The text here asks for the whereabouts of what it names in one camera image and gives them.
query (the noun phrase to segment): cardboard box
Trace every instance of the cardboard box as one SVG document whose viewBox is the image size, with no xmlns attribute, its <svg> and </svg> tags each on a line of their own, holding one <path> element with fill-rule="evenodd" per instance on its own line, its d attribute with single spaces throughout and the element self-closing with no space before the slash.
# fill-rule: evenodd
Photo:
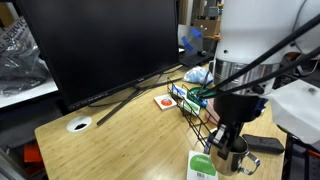
<svg viewBox="0 0 320 180">
<path fill-rule="evenodd" d="M 195 19 L 194 25 L 195 27 L 203 27 L 207 28 L 203 32 L 204 36 L 214 37 L 215 35 L 220 33 L 220 21 L 219 20 L 206 20 L 206 19 Z"/>
</svg>

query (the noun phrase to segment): plastic bag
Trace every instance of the plastic bag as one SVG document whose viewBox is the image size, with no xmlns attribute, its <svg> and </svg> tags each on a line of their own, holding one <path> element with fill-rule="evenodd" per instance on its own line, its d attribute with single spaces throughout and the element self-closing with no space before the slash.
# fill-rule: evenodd
<svg viewBox="0 0 320 180">
<path fill-rule="evenodd" d="M 49 71 L 23 17 L 0 35 L 0 94 L 10 96 L 46 81 Z"/>
<path fill-rule="evenodd" d="M 213 81 L 213 77 L 208 69 L 196 66 L 184 75 L 183 80 L 191 83 L 209 84 Z"/>
</svg>

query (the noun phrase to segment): stainless steel mug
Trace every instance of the stainless steel mug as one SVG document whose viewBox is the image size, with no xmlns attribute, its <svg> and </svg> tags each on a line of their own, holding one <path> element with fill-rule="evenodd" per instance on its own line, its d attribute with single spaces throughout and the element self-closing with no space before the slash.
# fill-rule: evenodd
<svg viewBox="0 0 320 180">
<path fill-rule="evenodd" d="M 214 145 L 211 145 L 210 155 L 215 169 L 226 176 L 234 175 L 238 172 L 242 172 L 247 175 L 252 175 L 260 165 L 260 160 L 251 154 L 248 150 L 247 142 L 239 136 L 233 143 L 226 159 L 218 156 L 219 149 Z M 242 167 L 243 158 L 248 157 L 255 163 L 254 170 L 248 170 Z"/>
</svg>

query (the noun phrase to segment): wire rack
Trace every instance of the wire rack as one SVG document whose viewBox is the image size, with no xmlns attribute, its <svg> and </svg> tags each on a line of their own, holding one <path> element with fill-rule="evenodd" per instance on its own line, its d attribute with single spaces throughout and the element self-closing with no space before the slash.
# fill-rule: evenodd
<svg viewBox="0 0 320 180">
<path fill-rule="evenodd" d="M 193 108 L 188 108 L 192 107 L 186 99 L 183 97 L 181 92 L 177 90 L 176 92 L 173 92 L 173 87 L 177 87 L 173 82 L 168 78 L 168 83 L 167 83 L 167 91 L 170 93 L 171 97 L 177 102 L 177 107 L 182 112 L 182 115 L 186 118 L 186 120 L 189 123 L 189 127 L 193 130 L 194 134 L 197 136 L 198 141 L 203 145 L 204 148 L 210 147 L 210 144 L 207 142 L 210 129 L 208 128 L 208 123 L 209 123 L 209 118 L 212 118 L 214 121 L 218 122 L 214 116 L 206 109 L 203 108 L 206 113 L 208 113 L 209 118 L 207 120 L 203 121 L 200 116 L 194 111 Z M 181 87 L 183 90 L 186 92 L 190 92 L 187 86 L 182 84 Z M 193 98 L 197 98 L 196 95 L 194 94 L 189 94 L 193 96 Z"/>
</svg>

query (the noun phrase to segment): computer monitor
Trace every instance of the computer monitor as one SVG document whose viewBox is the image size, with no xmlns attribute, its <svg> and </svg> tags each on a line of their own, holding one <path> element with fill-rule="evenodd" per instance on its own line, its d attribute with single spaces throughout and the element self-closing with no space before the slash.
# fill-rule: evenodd
<svg viewBox="0 0 320 180">
<path fill-rule="evenodd" d="M 17 0 L 69 109 L 178 64 L 175 0 Z"/>
</svg>

